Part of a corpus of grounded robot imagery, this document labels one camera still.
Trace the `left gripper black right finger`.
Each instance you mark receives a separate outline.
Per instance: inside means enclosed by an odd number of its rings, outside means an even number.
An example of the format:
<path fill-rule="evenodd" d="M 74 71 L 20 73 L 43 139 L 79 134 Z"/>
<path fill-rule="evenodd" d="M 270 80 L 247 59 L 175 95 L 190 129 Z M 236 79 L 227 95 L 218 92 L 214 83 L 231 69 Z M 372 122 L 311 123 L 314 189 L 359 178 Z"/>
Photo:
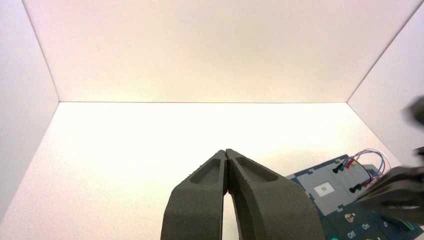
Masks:
<path fill-rule="evenodd" d="M 325 239 L 317 209 L 298 184 L 235 150 L 226 156 L 239 239 Z"/>

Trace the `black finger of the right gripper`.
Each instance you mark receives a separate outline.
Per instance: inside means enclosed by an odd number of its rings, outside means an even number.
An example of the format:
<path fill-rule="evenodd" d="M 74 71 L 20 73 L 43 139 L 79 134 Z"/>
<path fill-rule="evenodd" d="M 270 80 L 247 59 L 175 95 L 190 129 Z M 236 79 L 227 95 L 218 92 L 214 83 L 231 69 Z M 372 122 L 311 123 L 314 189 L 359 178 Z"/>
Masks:
<path fill-rule="evenodd" d="M 361 207 L 381 216 L 413 223 L 424 222 L 424 199 L 362 198 Z"/>
<path fill-rule="evenodd" d="M 357 198 L 358 203 L 422 203 L 423 201 L 423 166 L 395 167 Z"/>

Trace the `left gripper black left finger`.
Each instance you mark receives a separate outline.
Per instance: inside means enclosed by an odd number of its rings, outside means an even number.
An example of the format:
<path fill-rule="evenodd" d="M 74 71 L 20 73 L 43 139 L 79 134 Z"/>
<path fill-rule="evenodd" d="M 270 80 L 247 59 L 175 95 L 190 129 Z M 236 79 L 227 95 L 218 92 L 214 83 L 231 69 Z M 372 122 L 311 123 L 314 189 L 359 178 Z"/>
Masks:
<path fill-rule="evenodd" d="M 222 239 L 228 165 L 219 150 L 171 192 L 164 211 L 162 240 Z"/>

